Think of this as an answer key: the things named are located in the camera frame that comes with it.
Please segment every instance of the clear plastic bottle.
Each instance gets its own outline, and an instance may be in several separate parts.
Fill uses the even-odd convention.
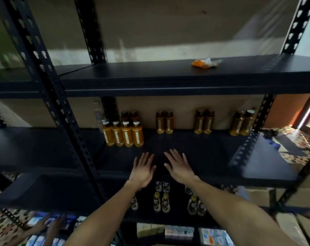
[[[187,210],[190,215],[195,215],[197,213],[197,197],[195,195],[190,197]]]
[[[134,145],[132,128],[129,121],[123,122],[122,134],[124,138],[124,144],[126,147],[130,148]]]
[[[157,192],[161,192],[163,190],[162,182],[161,181],[156,181],[155,182],[155,189],[156,189]]]
[[[244,120],[244,112],[243,111],[236,111],[234,118],[231,123],[231,128],[229,134],[232,136],[238,136],[240,132],[240,128],[242,126]]]
[[[189,187],[185,186],[185,193],[187,193],[188,195],[192,195],[193,190],[191,190]]]
[[[159,192],[155,192],[155,194],[154,194],[153,207],[154,207],[154,211],[156,211],[156,212],[161,211],[161,199],[160,199],[160,193]]]
[[[144,145],[144,134],[139,121],[133,122],[132,134],[136,147],[141,148]]]
[[[169,213],[171,207],[170,207],[170,201],[169,201],[169,194],[164,193],[163,194],[163,200],[162,200],[162,211],[164,213]]]
[[[130,111],[130,120],[131,122],[139,121],[139,116],[137,111]]]
[[[170,192],[170,182],[163,182],[163,192],[164,193]]]
[[[119,121],[114,121],[113,122],[113,133],[115,136],[115,144],[118,147],[122,147],[124,146],[124,138],[123,138],[123,134],[122,134],[122,127],[120,125]]]
[[[103,122],[103,131],[104,131],[104,137],[106,140],[107,146],[114,146],[114,134],[112,130],[112,126],[108,121]]]
[[[244,114],[244,121],[240,128],[240,135],[249,135],[252,131],[252,127],[255,121],[255,111],[247,110]]]
[[[104,108],[103,108],[103,104],[98,101],[96,101],[94,104],[95,104],[95,116],[98,122],[98,127],[99,127],[100,132],[103,133],[103,122],[107,121]]]
[[[212,132],[213,123],[214,123],[214,111],[207,110],[203,129],[203,132],[205,134],[210,134]]]
[[[133,211],[138,210],[139,204],[138,204],[138,201],[137,201],[137,198],[136,198],[136,197],[134,197],[134,198],[130,201],[130,204],[131,204],[131,209],[132,209]]]
[[[157,111],[156,113],[156,132],[158,134],[163,134],[165,132],[163,111]]]
[[[121,122],[129,122],[129,113],[127,111],[121,111]]]
[[[206,213],[206,208],[204,204],[199,200],[197,205],[197,215],[204,216]]]
[[[201,134],[203,132],[203,124],[204,124],[204,110],[199,109],[196,112],[195,116],[195,128],[194,133]]]
[[[172,134],[174,130],[174,116],[173,111],[167,111],[165,115],[165,125],[166,129],[165,132],[167,134]]]

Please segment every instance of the human hand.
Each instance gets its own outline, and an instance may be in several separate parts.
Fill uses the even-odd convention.
[[[66,215],[62,215],[52,221],[47,229],[47,236],[55,238],[62,229],[65,219]]]
[[[137,157],[133,162],[133,169],[131,171],[129,181],[133,182],[138,189],[146,187],[153,178],[156,166],[152,166],[154,154],[148,159],[149,153],[143,153],[137,163]]]
[[[194,174],[193,170],[188,164],[186,155],[184,153],[182,154],[182,157],[175,149],[170,149],[170,153],[171,154],[164,152],[165,156],[170,161],[172,168],[167,163],[164,163],[164,166],[169,171],[172,178],[188,187],[190,187],[190,181],[199,180],[198,176]]]
[[[47,221],[48,218],[49,218],[49,214],[47,214],[40,221],[38,221],[35,224],[35,226],[33,226],[29,230],[25,231],[25,235],[26,236],[31,236],[33,234],[40,233],[42,230],[44,230],[47,227],[46,221]]]

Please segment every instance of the metal shelving unit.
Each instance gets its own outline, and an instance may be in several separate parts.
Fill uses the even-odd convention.
[[[93,0],[74,1],[92,64],[54,67],[27,1],[0,0],[1,20],[26,66],[1,71],[0,98],[42,98],[57,126],[7,127],[0,117],[0,171],[27,172],[0,195],[1,207],[88,215],[122,187],[133,158],[142,152],[156,153],[153,179],[170,181],[161,165],[162,152],[176,148],[191,159],[201,159],[191,160],[190,165],[210,184],[287,188],[268,208],[271,213],[285,209],[286,201],[310,174],[310,161],[296,174],[260,129],[274,95],[310,93],[310,57],[291,55],[302,36],[296,31],[302,33],[310,17],[310,0],[300,0],[283,54],[224,58],[210,70],[192,67],[191,60],[106,63]],[[300,10],[307,15],[299,15]],[[196,138],[192,131],[177,130],[168,136],[145,129],[143,148],[109,148],[97,129],[79,129],[67,99],[100,96],[112,121],[118,117],[115,96],[211,94],[265,94],[253,132],[232,137],[227,131],[214,131]],[[175,185],[176,190],[183,189]],[[75,192],[83,197],[75,198]],[[217,227],[208,214],[190,217],[174,197],[169,215],[154,215],[149,202],[152,193],[147,187],[137,194],[140,209],[128,211],[124,222]],[[125,244],[120,230],[116,240]]]

